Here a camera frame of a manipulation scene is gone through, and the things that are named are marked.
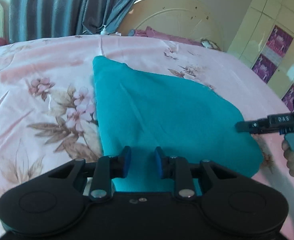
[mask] cream headboard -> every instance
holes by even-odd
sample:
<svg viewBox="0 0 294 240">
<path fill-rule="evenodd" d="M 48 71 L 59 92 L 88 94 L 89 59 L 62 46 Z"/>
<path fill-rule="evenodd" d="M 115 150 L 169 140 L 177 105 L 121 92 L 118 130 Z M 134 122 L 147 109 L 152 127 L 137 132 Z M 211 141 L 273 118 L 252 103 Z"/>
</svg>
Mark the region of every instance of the cream headboard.
<svg viewBox="0 0 294 240">
<path fill-rule="evenodd" d="M 170 35 L 196 41 L 214 41 L 222 50 L 222 34 L 199 0 L 138 0 L 118 28 L 123 36 L 147 26 Z"/>
</svg>

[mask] teal towel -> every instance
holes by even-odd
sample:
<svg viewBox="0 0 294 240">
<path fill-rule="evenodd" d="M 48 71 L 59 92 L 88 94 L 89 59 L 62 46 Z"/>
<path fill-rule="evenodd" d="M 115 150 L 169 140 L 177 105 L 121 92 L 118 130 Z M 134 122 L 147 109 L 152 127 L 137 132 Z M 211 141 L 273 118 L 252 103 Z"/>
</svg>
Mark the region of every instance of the teal towel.
<svg viewBox="0 0 294 240">
<path fill-rule="evenodd" d="M 209 159 L 245 176 L 262 162 L 248 133 L 237 133 L 239 110 L 194 81 L 137 71 L 103 56 L 94 58 L 97 117 L 104 155 L 132 148 L 126 179 L 114 179 L 118 191 L 172 191 L 159 179 L 154 150 L 183 156 L 190 163 Z"/>
</svg>

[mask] bed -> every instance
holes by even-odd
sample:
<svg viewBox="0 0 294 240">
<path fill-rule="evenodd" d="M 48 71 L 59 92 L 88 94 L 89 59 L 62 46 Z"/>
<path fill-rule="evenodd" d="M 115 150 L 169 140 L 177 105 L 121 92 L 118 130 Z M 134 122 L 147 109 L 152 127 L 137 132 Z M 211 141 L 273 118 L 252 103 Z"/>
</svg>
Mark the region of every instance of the bed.
<svg viewBox="0 0 294 240">
<path fill-rule="evenodd" d="M 0 47 L 0 196 L 71 159 L 102 155 L 95 118 L 92 60 L 103 55 L 133 69 L 190 79 L 236 106 L 245 120 L 288 112 L 271 89 L 239 60 L 199 46 L 144 37 L 102 35 L 40 39 Z M 81 134 L 66 128 L 77 106 L 90 116 Z M 278 134 L 257 136 L 267 165 L 253 177 L 287 198 L 282 233 L 294 240 L 294 178 Z M 0 236 L 4 230 L 0 223 Z"/>
</svg>

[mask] flower print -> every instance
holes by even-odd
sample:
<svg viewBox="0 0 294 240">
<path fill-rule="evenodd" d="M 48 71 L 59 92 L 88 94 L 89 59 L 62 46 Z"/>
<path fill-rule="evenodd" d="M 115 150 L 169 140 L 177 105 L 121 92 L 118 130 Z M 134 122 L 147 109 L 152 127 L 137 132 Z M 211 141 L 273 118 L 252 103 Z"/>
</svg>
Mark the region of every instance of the flower print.
<svg viewBox="0 0 294 240">
<path fill-rule="evenodd" d="M 279 42 L 284 42 L 284 38 L 283 37 L 281 37 L 281 36 L 279 36 L 279 35 L 277 35 L 277 37 L 276 37 L 276 41 L 279 41 Z"/>
<path fill-rule="evenodd" d="M 53 87 L 55 83 L 50 82 L 49 78 L 37 78 L 31 81 L 30 93 L 35 96 L 41 95 L 41 98 L 45 101 L 47 98 L 48 89 Z"/>
<path fill-rule="evenodd" d="M 170 69 L 170 68 L 168 68 L 168 70 L 169 70 L 174 76 L 184 78 L 184 75 L 185 75 L 185 74 L 184 74 L 182 71 L 178 72 L 178 71 L 176 71 L 176 70 L 174 70 L 174 69 Z"/>
<path fill-rule="evenodd" d="M 176 58 L 176 57 L 172 57 L 172 56 L 168 55 L 166 52 L 164 52 L 164 55 L 165 55 L 165 57 L 169 57 L 169 58 L 172 58 L 172 59 L 174 59 L 174 60 L 178 60 L 178 58 Z"/>
<path fill-rule="evenodd" d="M 264 64 L 262 64 L 259 69 L 261 69 L 263 71 L 267 71 L 267 67 Z"/>
<path fill-rule="evenodd" d="M 78 92 L 75 92 L 73 97 L 75 98 L 74 104 L 75 106 L 85 105 L 87 106 L 90 102 L 92 96 L 88 92 L 88 88 L 82 87 Z"/>
<path fill-rule="evenodd" d="M 273 167 L 274 167 L 273 156 L 271 154 L 269 146 L 266 143 L 264 137 L 262 137 L 260 134 L 251 134 L 251 136 L 257 142 L 263 155 L 263 162 L 260 164 L 260 168 L 268 167 L 271 173 L 273 173 Z"/>
<path fill-rule="evenodd" d="M 43 158 L 39 157 L 31 166 L 27 150 L 19 140 L 15 161 L 0 156 L 0 171 L 3 177 L 10 183 L 22 184 L 30 179 L 39 176 L 43 169 Z"/>
<path fill-rule="evenodd" d="M 177 51 L 178 51 L 177 46 L 175 46 L 174 44 L 169 45 L 168 50 L 169 50 L 170 53 L 177 53 Z"/>
<path fill-rule="evenodd" d="M 80 123 L 81 120 L 90 122 L 92 120 L 91 114 L 95 112 L 93 105 L 85 106 L 83 104 L 78 105 L 76 109 L 68 108 L 66 111 L 67 121 L 66 126 L 68 128 L 76 128 L 78 132 L 82 132 L 84 129 Z"/>
<path fill-rule="evenodd" d="M 188 65 L 186 67 L 180 66 L 181 68 L 184 69 L 184 72 L 187 73 L 188 75 L 194 76 L 195 79 L 199 80 L 199 81 L 203 81 L 204 77 L 203 77 L 203 73 L 205 72 L 203 67 L 199 67 L 199 66 L 193 66 L 193 65 Z"/>
</svg>

